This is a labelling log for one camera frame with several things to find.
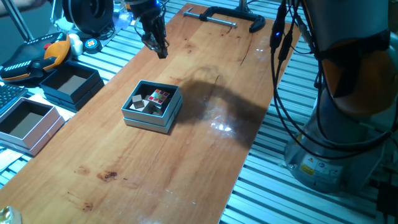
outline wooden tabletop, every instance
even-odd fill
[[[142,49],[0,190],[0,208],[24,224],[218,222],[272,98],[273,21],[250,34],[249,21],[183,17],[192,6],[206,9],[166,25],[169,56]],[[169,134],[124,124],[142,79],[181,88]]]

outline yellow object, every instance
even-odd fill
[[[22,216],[15,208],[7,206],[0,210],[0,224],[22,224]]]
[[[310,176],[313,176],[313,174],[315,172],[314,169],[312,169],[311,167],[309,167],[305,164],[302,164],[300,169]]]

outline sticker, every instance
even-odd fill
[[[300,170],[314,177],[318,181],[329,184],[335,184],[340,179],[343,166],[335,166],[327,163],[327,161],[319,160],[315,156],[306,155]]]
[[[86,47],[87,48],[94,48],[97,46],[97,40],[96,39],[90,39],[86,41]]]
[[[313,176],[315,173],[315,168],[318,165],[318,159],[315,156],[311,156],[311,155],[306,155],[304,157],[303,163],[300,166],[300,169],[310,175]]]
[[[308,175],[310,175],[310,176],[313,176],[313,174],[315,173],[315,170],[314,170],[314,169],[312,169],[311,167],[309,167],[309,166],[307,166],[307,165],[305,165],[305,164],[301,164],[300,169],[301,169],[304,173],[306,173],[306,174],[308,174]]]

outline gray box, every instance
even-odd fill
[[[180,99],[179,99],[176,107],[174,108],[174,110],[170,114],[170,119],[167,121],[167,124],[165,126],[160,126],[160,125],[156,125],[156,124],[150,124],[150,123],[137,121],[137,120],[129,119],[129,118],[124,118],[124,123],[126,125],[134,126],[134,127],[137,127],[137,128],[144,128],[144,129],[148,129],[148,130],[157,131],[157,132],[160,132],[160,133],[167,134],[169,129],[173,125],[174,118],[177,116],[178,112],[180,111],[182,103],[183,103],[182,96],[180,96]]]
[[[52,138],[52,136],[62,127],[64,123],[65,120],[63,119],[63,117],[59,117],[57,122],[55,122],[55,124],[51,126],[51,128],[39,139],[39,141],[31,149],[18,146],[11,142],[7,142],[1,139],[0,139],[0,145],[7,147],[9,149],[29,154],[31,156],[36,156],[42,150],[42,148],[48,143],[48,141]]]
[[[166,91],[167,93],[170,93],[169,97],[171,97],[171,100],[169,105],[167,105],[166,110],[163,113],[163,116],[142,113],[140,111],[134,111],[130,109],[130,106],[132,105],[133,96],[141,95],[142,98],[144,99],[145,96],[151,95],[156,89],[161,89],[163,91]],[[127,99],[127,101],[124,103],[122,107],[123,116],[129,121],[134,120],[136,122],[154,124],[157,126],[164,127],[168,125],[169,119],[173,115],[174,109],[177,106],[180,98],[181,98],[181,92],[178,86],[141,80],[137,84],[134,91]]]
[[[60,117],[55,107],[22,97],[0,117],[0,140],[31,149]]]

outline yellow label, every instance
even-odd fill
[[[308,175],[310,175],[310,176],[313,176],[313,174],[314,174],[314,169],[312,169],[311,167],[309,167],[309,166],[307,166],[307,165],[305,165],[305,164],[302,164],[301,165],[301,167],[300,167],[300,169],[303,171],[303,172],[305,172],[306,174],[308,174]]]

